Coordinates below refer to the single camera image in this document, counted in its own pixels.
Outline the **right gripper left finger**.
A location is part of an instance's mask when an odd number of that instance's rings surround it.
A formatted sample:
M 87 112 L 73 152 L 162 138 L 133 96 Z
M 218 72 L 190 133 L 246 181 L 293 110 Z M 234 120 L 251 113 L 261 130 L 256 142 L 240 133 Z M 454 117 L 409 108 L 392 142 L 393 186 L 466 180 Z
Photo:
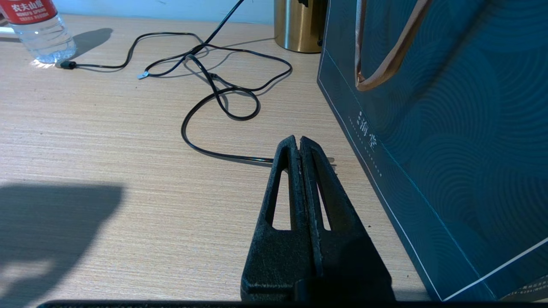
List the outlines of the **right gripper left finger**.
M 304 140 L 277 146 L 252 242 L 241 274 L 243 301 L 293 301 L 298 282 L 313 277 L 313 225 L 304 172 Z M 288 172 L 290 229 L 274 228 L 280 177 Z

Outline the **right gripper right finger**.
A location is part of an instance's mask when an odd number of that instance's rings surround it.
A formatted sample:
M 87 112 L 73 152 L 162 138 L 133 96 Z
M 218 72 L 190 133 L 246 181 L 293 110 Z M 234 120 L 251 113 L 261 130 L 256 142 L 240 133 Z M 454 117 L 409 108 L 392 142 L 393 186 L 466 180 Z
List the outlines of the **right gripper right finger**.
M 303 137 L 300 156 L 316 274 L 390 278 L 321 146 Z

